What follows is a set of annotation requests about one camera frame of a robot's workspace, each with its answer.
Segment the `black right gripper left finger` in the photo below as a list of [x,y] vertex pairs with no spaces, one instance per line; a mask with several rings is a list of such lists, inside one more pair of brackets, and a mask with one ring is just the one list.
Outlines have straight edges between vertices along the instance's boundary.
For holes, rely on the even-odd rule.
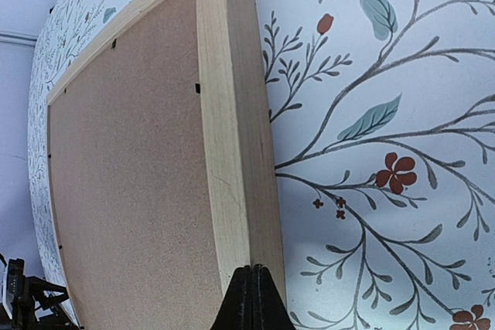
[[252,269],[235,269],[211,330],[252,329]]

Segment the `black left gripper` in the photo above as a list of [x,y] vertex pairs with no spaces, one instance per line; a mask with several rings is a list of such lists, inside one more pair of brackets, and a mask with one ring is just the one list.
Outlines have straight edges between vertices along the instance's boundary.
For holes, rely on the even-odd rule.
[[64,286],[24,275],[22,259],[7,263],[8,329],[72,329],[60,304],[69,299]]

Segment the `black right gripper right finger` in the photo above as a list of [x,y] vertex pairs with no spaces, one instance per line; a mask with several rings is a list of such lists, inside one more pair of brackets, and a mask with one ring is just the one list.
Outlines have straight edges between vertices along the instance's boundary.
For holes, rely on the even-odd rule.
[[295,330],[272,275],[262,264],[253,267],[251,297],[254,330]]

